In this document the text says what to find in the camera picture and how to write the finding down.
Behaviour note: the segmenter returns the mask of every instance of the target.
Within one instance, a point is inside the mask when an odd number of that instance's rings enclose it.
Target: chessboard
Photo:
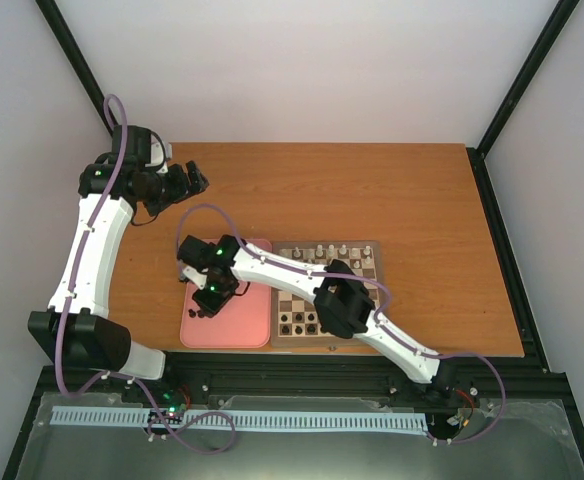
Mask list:
[[[383,282],[379,242],[273,242],[272,252],[299,262],[323,265],[338,259],[345,262],[355,275]],[[365,287],[378,308],[384,299],[383,292],[369,283]],[[270,343],[273,347],[336,348],[361,345],[356,339],[338,338],[327,333],[321,328],[314,305],[289,292],[274,288]]]

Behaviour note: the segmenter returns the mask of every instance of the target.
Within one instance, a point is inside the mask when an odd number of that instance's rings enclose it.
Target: pink tray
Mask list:
[[[248,240],[268,252],[272,244],[263,239]],[[245,289],[241,282],[237,292]],[[253,283],[242,297],[234,297],[221,312],[212,317],[190,318],[188,310],[199,310],[192,300],[197,290],[192,283],[185,290],[185,305],[181,320],[181,343],[188,348],[258,348],[270,339],[272,296],[270,287]]]

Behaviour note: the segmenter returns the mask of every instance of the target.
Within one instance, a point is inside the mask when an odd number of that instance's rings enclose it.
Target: purple cable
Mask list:
[[[120,378],[120,379],[123,379],[123,380],[129,380],[130,378],[132,378],[132,377],[130,377],[128,375],[122,375],[120,373],[111,373],[110,375],[113,376],[113,377],[115,377],[115,378]],[[148,387],[145,385],[145,383],[143,383],[141,380],[136,379],[136,378],[134,378],[133,380],[134,380],[134,383],[136,383],[141,388],[141,390],[143,390],[143,393],[145,393],[145,396],[148,398],[150,404],[152,405],[152,408],[156,412],[157,417],[159,418],[159,420],[161,421],[161,423],[163,423],[163,426],[166,428],[166,430],[168,431],[168,433],[177,442],[179,442],[181,445],[183,445],[188,450],[191,450],[194,453],[198,453],[200,455],[217,455],[219,453],[225,452],[232,445],[234,445],[234,442],[236,441],[236,426],[234,425],[234,421],[232,420],[232,417],[230,417],[227,413],[224,413],[224,412],[206,412],[206,413],[202,413],[201,415],[197,415],[196,417],[194,417],[192,420],[190,420],[189,422],[187,422],[185,425],[179,427],[177,430],[174,430],[170,426],[170,424],[168,423],[168,419],[165,418],[165,416],[163,415],[163,413],[161,413],[161,409],[159,408],[158,404],[156,403],[156,400],[154,400],[154,397],[152,396],[152,393],[150,392],[150,390],[148,389]],[[228,424],[230,425],[230,432],[231,432],[230,433],[230,439],[228,440],[228,442],[225,445],[223,445],[220,448],[217,448],[216,450],[203,450],[203,449],[200,449],[198,447],[195,447],[194,445],[189,444],[188,442],[186,442],[185,440],[183,440],[181,437],[179,437],[179,433],[183,432],[185,429],[187,429],[191,425],[193,425],[193,424],[201,421],[205,417],[221,417],[226,422],[228,422]]]
[[[88,219],[87,226],[90,229],[92,228],[92,226],[96,222],[96,219],[99,215],[99,212],[103,208],[103,205],[105,204],[105,201],[107,200],[107,196],[109,195],[110,191],[112,190],[112,186],[114,185],[116,177],[119,175],[119,172],[121,171],[121,165],[123,164],[123,157],[125,156],[125,148],[126,148],[127,139],[128,139],[128,128],[127,128],[128,121],[127,121],[127,116],[125,114],[125,108],[123,107],[123,103],[121,102],[121,100],[116,95],[113,95],[113,94],[106,96],[105,100],[103,101],[103,111],[105,112],[105,116],[106,116],[108,125],[110,125],[111,128],[113,128],[113,126],[114,126],[114,122],[113,122],[112,118],[110,117],[110,109],[108,108],[108,105],[109,105],[111,100],[115,101],[115,103],[117,104],[117,107],[119,109],[119,113],[121,114],[121,127],[122,127],[121,128],[121,130],[122,130],[121,131],[121,147],[119,148],[119,155],[116,159],[116,164],[114,165],[112,175],[110,176],[110,179],[108,180],[108,183],[106,184],[106,186],[103,190],[103,193],[99,197],[99,200],[97,201],[97,204],[94,207],[94,210],[92,211],[92,214],[90,215],[90,218]],[[77,245],[76,254],[74,256],[74,261],[72,263],[72,269],[70,270],[70,278],[68,281],[68,291],[69,292],[73,292],[74,288],[76,287],[76,279],[77,279],[77,276],[79,273],[79,266],[81,265],[81,258],[83,257],[83,252],[85,250],[85,245],[87,244],[89,235],[90,235],[90,230],[85,230],[83,232],[83,235],[81,235],[81,239],[79,240],[79,244]],[[65,327],[67,324],[68,315],[70,313],[70,306],[72,304],[73,298],[74,297],[72,295],[68,296],[65,298],[65,302],[63,303],[63,310],[61,311],[61,318],[59,319],[59,328],[58,328],[58,332],[57,332],[57,336],[56,336],[56,345],[55,345],[55,349],[54,349],[54,375],[56,377],[56,383],[57,383],[57,386],[59,387],[59,391],[65,397],[68,397],[68,398],[77,398],[77,397],[81,396],[92,385],[94,385],[94,383],[97,382],[101,378],[102,375],[106,374],[106,372],[96,373],[92,378],[90,378],[87,382],[85,382],[85,384],[81,388],[79,388],[76,392],[68,391],[68,389],[65,385],[65,381],[63,380],[63,365],[62,365],[62,363],[63,363],[63,337],[65,335]],[[128,380],[131,378],[127,375],[122,375],[120,373],[111,373],[111,375],[113,377],[121,378],[121,379],[125,379],[125,380]],[[167,428],[170,435],[172,435],[174,438],[176,438],[179,441],[179,443],[181,443],[183,446],[185,446],[189,450],[192,450],[193,452],[196,452],[196,453],[200,453],[201,455],[214,455],[214,454],[221,453],[221,452],[227,450],[228,448],[230,448],[234,444],[234,441],[236,439],[236,427],[234,425],[234,422],[232,421],[232,418],[229,415],[227,415],[226,413],[222,413],[222,412],[204,413],[202,415],[194,417],[187,424],[183,425],[181,428],[174,431],[170,427],[170,425],[168,424],[165,416],[163,416],[163,414],[161,413],[161,409],[159,408],[156,401],[152,397],[152,393],[150,392],[150,390],[140,380],[134,379],[134,382],[136,382],[136,384],[139,385],[139,387],[141,387],[141,390],[143,390],[143,393],[145,393],[150,404],[152,405],[152,407],[156,411],[157,417],[160,419],[160,421],[163,423],[163,425],[165,425],[165,427]],[[185,440],[182,440],[181,438],[179,438],[178,434],[180,432],[185,430],[190,425],[200,421],[202,418],[209,417],[209,416],[219,416],[219,417],[225,419],[230,424],[230,429],[232,430],[232,436],[231,436],[229,442],[225,446],[221,447],[220,449],[212,450],[212,451],[201,450],[197,447],[194,447],[193,445],[190,445]]]
[[[225,222],[228,224],[228,226],[230,227],[230,230],[232,230],[232,235],[234,236],[234,238],[236,238],[236,241],[238,242],[239,246],[243,250],[245,250],[252,258],[256,258],[257,260],[261,260],[261,257],[257,253],[255,253],[252,250],[250,250],[249,248],[247,248],[247,245],[243,242],[243,239],[241,238],[241,235],[239,234],[239,229],[237,228],[237,226],[234,223],[234,221],[232,220],[232,218],[222,208],[217,207],[216,205],[212,205],[211,203],[201,203],[199,205],[195,205],[194,207],[188,208],[188,210],[183,214],[183,216],[179,220],[179,225],[178,225],[178,228],[176,231],[176,252],[177,253],[179,251],[179,246],[181,243],[181,230],[183,229],[183,224],[185,223],[185,220],[192,213],[196,212],[197,210],[203,209],[203,208],[211,209],[211,210],[214,210],[215,212],[219,213],[223,217]],[[289,272],[294,272],[294,273],[298,273],[301,275],[308,274],[307,270],[303,270],[302,268],[292,267],[292,266],[287,265],[285,263],[277,262],[276,260],[271,260],[271,259],[266,258],[265,263],[269,263],[270,265],[274,265],[276,267],[282,268],[282,269],[287,270]],[[181,273],[181,262],[180,261],[177,261],[177,271],[179,274]],[[381,290],[383,290],[386,294],[386,300],[383,303],[383,305],[381,305],[374,313],[374,320],[377,322],[377,325],[379,325],[381,330],[383,330],[390,338],[392,338],[395,342],[397,342],[399,345],[403,346],[404,348],[407,348],[410,352],[414,353],[415,355],[419,354],[425,358],[430,358],[430,359],[435,359],[435,360],[447,360],[447,359],[455,358],[455,357],[476,357],[488,366],[488,368],[494,374],[494,377],[496,378],[496,381],[499,384],[499,389],[501,391],[501,408],[499,409],[499,413],[494,418],[494,421],[492,421],[492,423],[490,423],[490,425],[488,425],[486,428],[484,428],[481,432],[479,432],[476,435],[473,435],[469,438],[464,438],[462,440],[455,440],[452,443],[460,445],[463,443],[472,442],[472,441],[482,437],[486,433],[488,433],[499,422],[499,420],[501,419],[501,417],[505,413],[505,406],[506,406],[506,400],[507,400],[506,393],[505,393],[505,385],[503,385],[503,379],[501,378],[501,375],[499,375],[499,372],[497,371],[497,369],[494,367],[494,365],[492,365],[492,363],[486,357],[484,357],[483,355],[480,355],[478,353],[472,353],[472,352],[462,352],[462,353],[454,353],[454,354],[447,354],[447,355],[432,355],[432,354],[429,354],[426,352],[420,352],[417,348],[413,347],[409,343],[407,343],[404,340],[402,340],[401,338],[397,337],[385,325],[380,324],[380,321],[378,319],[378,315],[381,312],[385,311],[385,309],[390,304],[390,301],[392,300],[392,294],[390,293],[390,290],[385,285],[381,284],[380,282],[377,282],[376,280],[371,280],[369,278],[359,277],[357,275],[350,275],[347,273],[312,272],[312,276],[324,277],[324,278],[343,278],[346,280],[358,280],[360,282],[372,284],[372,285],[376,286],[377,288],[380,288]],[[428,437],[431,440],[435,440],[434,437],[432,437],[432,435],[430,435],[430,433],[428,433]]]
[[[108,105],[110,101],[114,100],[117,104],[119,109],[119,113],[121,114],[121,147],[119,148],[119,155],[116,159],[116,164],[114,165],[114,170],[112,171],[112,175],[108,180],[108,183],[105,185],[105,189],[103,193],[99,197],[92,214],[87,222],[88,229],[91,229],[96,222],[96,219],[103,208],[103,204],[107,200],[110,191],[112,190],[112,186],[116,181],[116,177],[118,176],[121,165],[123,164],[123,157],[125,156],[125,147],[128,142],[128,120],[125,114],[125,108],[123,108],[123,103],[116,95],[110,94],[105,97],[103,101],[103,110],[106,112],[106,117],[108,119],[108,123],[112,121],[109,114]],[[74,261],[72,263],[72,269],[70,270],[70,278],[68,279],[68,292],[73,293],[74,288],[76,287],[76,278],[79,274],[79,266],[81,265],[81,258],[83,257],[83,251],[85,250],[85,245],[88,241],[88,236],[90,235],[90,230],[85,230],[81,239],[79,240],[79,244],[77,245],[76,254],[74,255]],[[69,295],[66,297],[65,302],[63,303],[63,310],[61,311],[61,318],[59,319],[59,327],[56,334],[56,345],[54,347],[54,375],[56,377],[56,383],[59,387],[59,391],[66,397],[69,398],[76,398],[82,392],[72,393],[69,392],[65,386],[65,382],[63,381],[63,337],[65,336],[65,326],[68,321],[68,315],[70,313],[70,306],[72,304],[72,299],[74,298],[73,295]]]

